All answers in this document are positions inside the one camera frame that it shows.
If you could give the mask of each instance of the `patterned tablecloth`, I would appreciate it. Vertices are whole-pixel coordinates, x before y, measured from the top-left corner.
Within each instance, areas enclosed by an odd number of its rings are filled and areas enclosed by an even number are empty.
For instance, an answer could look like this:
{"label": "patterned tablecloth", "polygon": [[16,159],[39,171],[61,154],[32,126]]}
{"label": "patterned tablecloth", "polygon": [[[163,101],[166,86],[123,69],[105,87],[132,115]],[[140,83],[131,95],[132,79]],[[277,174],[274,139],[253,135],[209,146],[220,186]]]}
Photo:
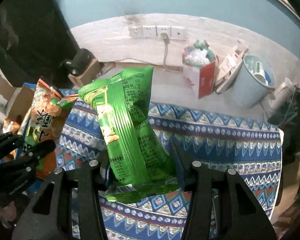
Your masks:
{"label": "patterned tablecloth", "polygon": [[[63,90],[64,95],[76,90]],[[281,174],[281,141],[277,127],[266,122],[150,103],[149,122],[168,150],[175,135],[194,159],[221,171],[236,169],[270,218]],[[56,149],[57,165],[80,167],[105,147],[95,111],[78,100],[64,126]],[[148,197],[140,203],[110,203],[100,193],[100,204],[109,239],[180,239],[189,210],[191,192],[176,191]],[[80,237],[73,191],[73,234]],[[211,237],[214,236],[214,214]]]}

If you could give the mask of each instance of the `light blue bucket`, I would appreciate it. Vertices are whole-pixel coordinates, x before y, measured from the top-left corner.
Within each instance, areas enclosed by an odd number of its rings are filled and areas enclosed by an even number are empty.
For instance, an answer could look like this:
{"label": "light blue bucket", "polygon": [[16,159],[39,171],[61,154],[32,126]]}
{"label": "light blue bucket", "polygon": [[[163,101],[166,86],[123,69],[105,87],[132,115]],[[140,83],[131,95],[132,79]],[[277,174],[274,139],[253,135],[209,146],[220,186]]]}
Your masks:
{"label": "light blue bucket", "polygon": [[[268,85],[259,81],[249,71],[253,68],[254,63],[258,61],[263,65]],[[237,106],[243,109],[251,108],[261,98],[263,98],[267,94],[268,90],[273,88],[274,85],[275,78],[271,67],[256,56],[246,55],[243,58],[241,69],[234,83],[231,97]]]}

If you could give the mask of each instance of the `power outlet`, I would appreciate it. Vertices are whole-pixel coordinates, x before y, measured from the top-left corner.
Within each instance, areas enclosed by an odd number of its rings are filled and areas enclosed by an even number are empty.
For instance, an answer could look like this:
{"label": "power outlet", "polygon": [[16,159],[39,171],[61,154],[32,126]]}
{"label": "power outlet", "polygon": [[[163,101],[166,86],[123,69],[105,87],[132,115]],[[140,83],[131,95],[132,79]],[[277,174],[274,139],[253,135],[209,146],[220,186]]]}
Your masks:
{"label": "power outlet", "polygon": [[130,36],[135,39],[143,38],[142,26],[129,26]]}
{"label": "power outlet", "polygon": [[185,40],[186,39],[186,28],[181,26],[172,26],[171,27],[171,38],[176,40]]}
{"label": "power outlet", "polygon": [[157,28],[154,25],[143,26],[143,37],[144,38],[156,38]]}
{"label": "power outlet", "polygon": [[161,37],[161,33],[166,33],[169,38],[171,38],[171,26],[159,25],[157,26],[158,38]]}

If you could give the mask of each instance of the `silver screw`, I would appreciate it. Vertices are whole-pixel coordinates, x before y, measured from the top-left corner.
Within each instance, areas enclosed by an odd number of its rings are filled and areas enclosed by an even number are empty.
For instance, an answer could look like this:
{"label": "silver screw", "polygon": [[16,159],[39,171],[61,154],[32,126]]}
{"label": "silver screw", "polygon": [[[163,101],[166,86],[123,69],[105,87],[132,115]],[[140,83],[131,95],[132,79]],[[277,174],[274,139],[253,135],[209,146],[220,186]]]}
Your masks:
{"label": "silver screw", "polygon": [[90,165],[91,167],[97,166],[97,165],[98,165],[98,161],[97,161],[97,160],[92,160],[92,161],[89,162],[89,165]]}
{"label": "silver screw", "polygon": [[200,167],[200,166],[201,166],[201,162],[199,162],[199,161],[193,161],[193,162],[192,162],[192,165],[193,165],[194,167]]}
{"label": "silver screw", "polygon": [[62,170],[63,170],[63,168],[61,168],[61,167],[57,167],[57,168],[55,168],[55,169],[54,169],[54,171],[53,171],[53,172],[54,172],[55,174],[59,174],[59,173],[61,173],[61,172],[62,172]]}
{"label": "silver screw", "polygon": [[229,173],[230,175],[234,175],[234,174],[236,174],[237,172],[236,172],[235,169],[230,168],[230,169],[228,170],[228,173]]}

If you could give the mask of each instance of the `green snack bag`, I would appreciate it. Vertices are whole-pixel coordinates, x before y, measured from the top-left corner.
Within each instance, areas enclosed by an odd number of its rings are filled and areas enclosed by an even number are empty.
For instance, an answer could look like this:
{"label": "green snack bag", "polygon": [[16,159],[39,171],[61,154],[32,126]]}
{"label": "green snack bag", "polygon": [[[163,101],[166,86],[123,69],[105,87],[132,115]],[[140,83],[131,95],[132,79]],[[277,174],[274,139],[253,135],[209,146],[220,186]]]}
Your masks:
{"label": "green snack bag", "polygon": [[149,195],[179,188],[174,162],[165,152],[147,117],[153,68],[128,68],[79,90],[97,112],[116,182],[109,201],[139,202]]}

